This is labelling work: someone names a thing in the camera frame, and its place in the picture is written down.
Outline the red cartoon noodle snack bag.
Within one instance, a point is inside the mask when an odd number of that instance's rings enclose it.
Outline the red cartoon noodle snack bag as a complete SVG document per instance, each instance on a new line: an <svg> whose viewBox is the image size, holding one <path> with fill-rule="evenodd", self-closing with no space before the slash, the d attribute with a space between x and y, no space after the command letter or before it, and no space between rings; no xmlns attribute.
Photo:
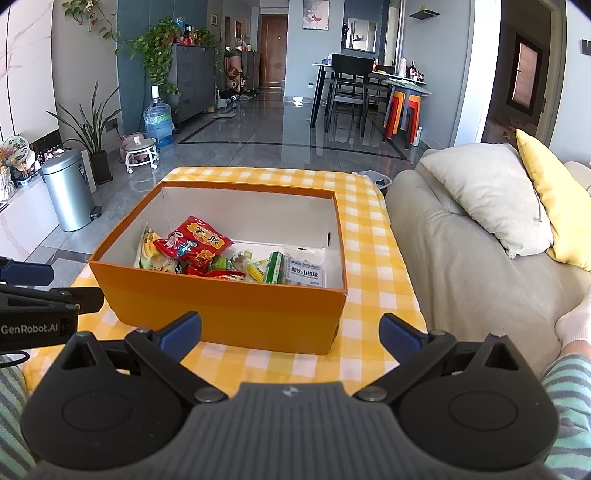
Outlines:
<svg viewBox="0 0 591 480"><path fill-rule="evenodd" d="M213 260L228 250L233 241L207 222L188 216L166 238L153 240L152 244L160 254L179 261L186 274L204 275Z"/></svg>

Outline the orange cardboard box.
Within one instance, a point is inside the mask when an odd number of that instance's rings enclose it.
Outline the orange cardboard box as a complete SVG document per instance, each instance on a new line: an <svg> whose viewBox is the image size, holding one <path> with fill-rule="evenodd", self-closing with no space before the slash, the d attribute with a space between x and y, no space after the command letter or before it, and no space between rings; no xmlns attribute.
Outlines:
<svg viewBox="0 0 591 480"><path fill-rule="evenodd" d="M238 268L139 264L143 234L183 230L200 246L226 238ZM166 180L102 241L90 268L117 318L157 330L197 312L204 341L294 354L331 350L346 303L342 223L334 191Z"/></svg>

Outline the small white rolling stool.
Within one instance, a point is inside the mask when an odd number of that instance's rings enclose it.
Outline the small white rolling stool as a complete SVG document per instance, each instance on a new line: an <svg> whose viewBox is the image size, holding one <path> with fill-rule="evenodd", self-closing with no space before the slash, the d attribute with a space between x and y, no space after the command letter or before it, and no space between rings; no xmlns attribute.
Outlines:
<svg viewBox="0 0 591 480"><path fill-rule="evenodd" d="M148 165L156 170L159 166L156 140L141 133L126 135L121 141L120 152L128 174L132 174L135 167Z"/></svg>

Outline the stacked orange red stools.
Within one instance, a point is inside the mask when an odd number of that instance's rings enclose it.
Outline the stacked orange red stools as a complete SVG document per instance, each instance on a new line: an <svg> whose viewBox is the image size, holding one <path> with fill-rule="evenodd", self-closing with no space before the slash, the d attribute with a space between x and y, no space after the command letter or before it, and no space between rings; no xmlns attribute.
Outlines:
<svg viewBox="0 0 591 480"><path fill-rule="evenodd" d="M405 124L406 144L416 146L419 142L421 106L420 95L411 94L410 98L407 98L402 91L394 91L385 118L385 138L390 140L399 133L402 124Z"/></svg>

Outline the striped pyjama leg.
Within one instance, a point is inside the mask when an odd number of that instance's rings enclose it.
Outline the striped pyjama leg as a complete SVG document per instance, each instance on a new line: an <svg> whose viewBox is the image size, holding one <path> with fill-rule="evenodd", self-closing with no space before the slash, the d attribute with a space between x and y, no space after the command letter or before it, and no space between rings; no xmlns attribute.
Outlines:
<svg viewBox="0 0 591 480"><path fill-rule="evenodd" d="M590 478L590 360L578 354L557 359L542 385L559 417L558 436L545 465L559 479Z"/></svg>

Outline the white sock foot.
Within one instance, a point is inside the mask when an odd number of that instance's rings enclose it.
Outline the white sock foot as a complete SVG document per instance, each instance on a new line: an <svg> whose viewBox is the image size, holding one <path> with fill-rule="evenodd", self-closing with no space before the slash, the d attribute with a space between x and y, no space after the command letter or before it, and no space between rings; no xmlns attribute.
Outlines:
<svg viewBox="0 0 591 480"><path fill-rule="evenodd" d="M590 294L577 307L559 318L555 332L562 348L576 342L590 345Z"/></svg>

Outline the yellow biscuit snack bag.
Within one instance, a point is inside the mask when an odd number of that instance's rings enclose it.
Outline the yellow biscuit snack bag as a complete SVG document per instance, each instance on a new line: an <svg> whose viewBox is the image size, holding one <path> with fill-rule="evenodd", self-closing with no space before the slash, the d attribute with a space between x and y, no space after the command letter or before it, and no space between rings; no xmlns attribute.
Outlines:
<svg viewBox="0 0 591 480"><path fill-rule="evenodd" d="M160 236L146 223L138 241L133 266L149 271L180 273L179 261L162 254L154 246L153 242L158 239Z"/></svg>

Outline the dining table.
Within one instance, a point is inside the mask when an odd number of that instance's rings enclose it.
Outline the dining table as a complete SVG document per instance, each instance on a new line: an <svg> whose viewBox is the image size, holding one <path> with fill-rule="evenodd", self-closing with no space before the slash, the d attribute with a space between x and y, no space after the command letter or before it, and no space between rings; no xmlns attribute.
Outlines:
<svg viewBox="0 0 591 480"><path fill-rule="evenodd" d="M317 79L315 79L315 93L314 99L311 101L311 120L310 128L315 129L315 123L318 119L318 111L322 104L322 93L324 93L325 81L328 80L327 74L332 74L331 62L328 59L321 62L313 63L312 66L318 68ZM414 81L406 78L398 77L394 74L389 74L384 71L374 71L369 76L369 89L372 92L384 91L388 94L387 98L387 113L384 118L384 127L387 127L391 113L391 101L394 98L394 92L401 91L406 95L405 104L403 106L403 114L406 115L409 108L410 96L417 95L421 97L430 96L431 92L425 88L423 82Z"/></svg>

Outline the silver trash bin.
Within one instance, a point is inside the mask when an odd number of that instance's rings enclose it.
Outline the silver trash bin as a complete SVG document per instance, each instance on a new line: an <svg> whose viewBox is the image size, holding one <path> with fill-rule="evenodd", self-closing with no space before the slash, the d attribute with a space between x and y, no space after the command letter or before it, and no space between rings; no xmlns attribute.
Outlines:
<svg viewBox="0 0 591 480"><path fill-rule="evenodd" d="M63 231L80 230L101 216L102 208L93 200L80 150L66 150L47 160L41 174Z"/></svg>

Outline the hanging green vine plant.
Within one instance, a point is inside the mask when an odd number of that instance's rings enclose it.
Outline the hanging green vine plant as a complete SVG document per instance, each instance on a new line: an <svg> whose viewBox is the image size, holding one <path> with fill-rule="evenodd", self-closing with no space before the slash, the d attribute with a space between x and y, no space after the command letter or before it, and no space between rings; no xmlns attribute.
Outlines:
<svg viewBox="0 0 591 480"><path fill-rule="evenodd" d="M60 6L89 33L113 41L116 53L138 59L149 83L167 95L180 92L172 69L183 47L218 45L211 28L200 24L204 1L63 1Z"/></svg>

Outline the black dining chair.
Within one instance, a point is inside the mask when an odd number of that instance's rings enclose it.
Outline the black dining chair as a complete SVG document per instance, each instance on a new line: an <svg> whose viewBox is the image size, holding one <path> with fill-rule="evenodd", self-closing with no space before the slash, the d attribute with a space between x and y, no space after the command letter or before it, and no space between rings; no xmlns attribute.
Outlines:
<svg viewBox="0 0 591 480"><path fill-rule="evenodd" d="M332 81L329 84L329 97L325 109L325 133L329 132L332 114L338 103L358 107L356 126L360 135L365 136L366 121L369 111L370 73L374 69L372 58L362 58L342 54L332 54Z"/></svg>

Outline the wall picture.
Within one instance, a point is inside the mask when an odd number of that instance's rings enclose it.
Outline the wall picture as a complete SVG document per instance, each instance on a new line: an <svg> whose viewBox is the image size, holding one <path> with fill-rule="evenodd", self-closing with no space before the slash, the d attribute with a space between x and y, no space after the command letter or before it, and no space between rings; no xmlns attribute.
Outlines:
<svg viewBox="0 0 591 480"><path fill-rule="evenodd" d="M329 0L304 0L303 24L304 30L329 30Z"/></svg>

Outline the dark grey cabinet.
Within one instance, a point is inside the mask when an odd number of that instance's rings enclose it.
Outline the dark grey cabinet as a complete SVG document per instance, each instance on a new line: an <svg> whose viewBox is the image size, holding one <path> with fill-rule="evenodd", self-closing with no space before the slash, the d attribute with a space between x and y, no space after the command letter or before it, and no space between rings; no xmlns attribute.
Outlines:
<svg viewBox="0 0 591 480"><path fill-rule="evenodd" d="M214 49L173 45L168 80L177 87L177 93L167 100L176 124L211 109L215 104Z"/></svg>

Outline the yellow cushion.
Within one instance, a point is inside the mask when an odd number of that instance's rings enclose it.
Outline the yellow cushion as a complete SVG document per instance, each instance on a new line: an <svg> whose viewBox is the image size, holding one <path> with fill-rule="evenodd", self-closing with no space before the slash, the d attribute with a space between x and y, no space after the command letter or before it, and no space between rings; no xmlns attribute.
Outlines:
<svg viewBox="0 0 591 480"><path fill-rule="evenodd" d="M565 165L536 137L517 129L524 167L550 220L555 261L590 271L590 195Z"/></svg>

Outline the small waste basket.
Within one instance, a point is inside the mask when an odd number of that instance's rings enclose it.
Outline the small waste basket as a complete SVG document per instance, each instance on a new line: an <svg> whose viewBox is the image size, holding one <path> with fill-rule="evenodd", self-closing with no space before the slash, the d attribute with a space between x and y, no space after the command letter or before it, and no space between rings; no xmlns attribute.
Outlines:
<svg viewBox="0 0 591 480"><path fill-rule="evenodd" d="M370 179L384 196L388 194L392 180L387 175L374 170L361 171L359 175Z"/></svg>

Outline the green stick snack pack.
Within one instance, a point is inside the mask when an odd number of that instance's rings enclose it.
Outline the green stick snack pack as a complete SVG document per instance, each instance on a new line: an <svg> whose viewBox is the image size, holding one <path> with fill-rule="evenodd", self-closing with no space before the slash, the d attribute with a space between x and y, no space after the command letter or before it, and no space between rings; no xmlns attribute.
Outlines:
<svg viewBox="0 0 591 480"><path fill-rule="evenodd" d="M281 284L283 282L284 255L280 251L270 254L266 261L266 273L263 282L266 284Z"/></svg>

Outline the white cushion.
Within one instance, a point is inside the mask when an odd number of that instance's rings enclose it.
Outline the white cushion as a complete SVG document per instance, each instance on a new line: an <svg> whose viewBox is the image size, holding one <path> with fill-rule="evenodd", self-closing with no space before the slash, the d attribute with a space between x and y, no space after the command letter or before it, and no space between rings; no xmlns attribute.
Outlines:
<svg viewBox="0 0 591 480"><path fill-rule="evenodd" d="M430 150L420 164L500 241L509 257L537 255L552 246L545 207L511 144L475 143Z"/></svg>

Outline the blue water jug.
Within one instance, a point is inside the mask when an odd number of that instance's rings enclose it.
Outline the blue water jug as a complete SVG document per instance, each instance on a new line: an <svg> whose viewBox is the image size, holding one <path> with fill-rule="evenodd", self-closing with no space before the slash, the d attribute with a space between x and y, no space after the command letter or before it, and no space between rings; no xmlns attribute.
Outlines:
<svg viewBox="0 0 591 480"><path fill-rule="evenodd" d="M143 113L145 135L156 142L158 148L173 143L171 107L159 95L157 85L151 87L151 102Z"/></svg>

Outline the white snack packet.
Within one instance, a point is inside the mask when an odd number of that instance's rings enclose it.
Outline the white snack packet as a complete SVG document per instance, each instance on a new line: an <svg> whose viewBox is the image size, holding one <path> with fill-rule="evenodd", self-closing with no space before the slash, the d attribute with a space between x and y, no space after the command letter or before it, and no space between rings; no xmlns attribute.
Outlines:
<svg viewBox="0 0 591 480"><path fill-rule="evenodd" d="M322 249L284 247L283 283L325 288L325 252Z"/></svg>

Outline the potted long-leaf plant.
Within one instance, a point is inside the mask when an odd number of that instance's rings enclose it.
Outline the potted long-leaf plant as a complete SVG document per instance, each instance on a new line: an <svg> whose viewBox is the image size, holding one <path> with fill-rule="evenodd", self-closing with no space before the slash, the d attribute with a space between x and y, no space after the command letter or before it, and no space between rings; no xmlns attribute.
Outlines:
<svg viewBox="0 0 591 480"><path fill-rule="evenodd" d="M72 113L57 102L57 111L48 111L48 114L74 132L74 137L67 141L80 144L87 152L94 182L96 185L102 185L113 179L103 145L103 135L107 124L117 118L121 109L116 108L111 113L106 113L107 105L118 94L119 87L116 87L105 100L98 102L98 85L99 83L95 82L87 110L79 104L78 113Z"/></svg>

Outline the red Mimi snack bag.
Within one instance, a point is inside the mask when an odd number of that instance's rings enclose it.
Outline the red Mimi snack bag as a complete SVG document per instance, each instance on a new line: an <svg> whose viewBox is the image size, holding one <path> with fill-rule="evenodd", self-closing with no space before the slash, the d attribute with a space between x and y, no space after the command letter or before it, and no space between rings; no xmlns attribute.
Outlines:
<svg viewBox="0 0 591 480"><path fill-rule="evenodd" d="M186 274L193 276L193 277L200 277L200 278L218 278L218 279L226 279L226 280L238 280L242 281L245 278L245 272L240 271L199 271L193 266L188 266L186 268Z"/></svg>

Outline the brown wooden door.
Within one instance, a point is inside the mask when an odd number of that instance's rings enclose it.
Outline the brown wooden door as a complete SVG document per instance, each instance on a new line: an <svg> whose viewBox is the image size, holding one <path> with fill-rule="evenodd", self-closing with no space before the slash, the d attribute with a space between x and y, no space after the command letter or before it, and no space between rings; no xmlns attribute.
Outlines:
<svg viewBox="0 0 591 480"><path fill-rule="evenodd" d="M260 17L260 86L283 89L287 61L287 15Z"/></svg>

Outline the beige sofa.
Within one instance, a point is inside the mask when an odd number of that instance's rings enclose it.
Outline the beige sofa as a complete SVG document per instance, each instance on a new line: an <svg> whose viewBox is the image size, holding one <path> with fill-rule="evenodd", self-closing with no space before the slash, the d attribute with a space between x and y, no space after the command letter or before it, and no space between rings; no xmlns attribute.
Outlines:
<svg viewBox="0 0 591 480"><path fill-rule="evenodd" d="M460 341L502 331L543 375L561 350L555 323L581 303L589 272L547 250L509 257L420 160L394 177L386 204L428 328Z"/></svg>

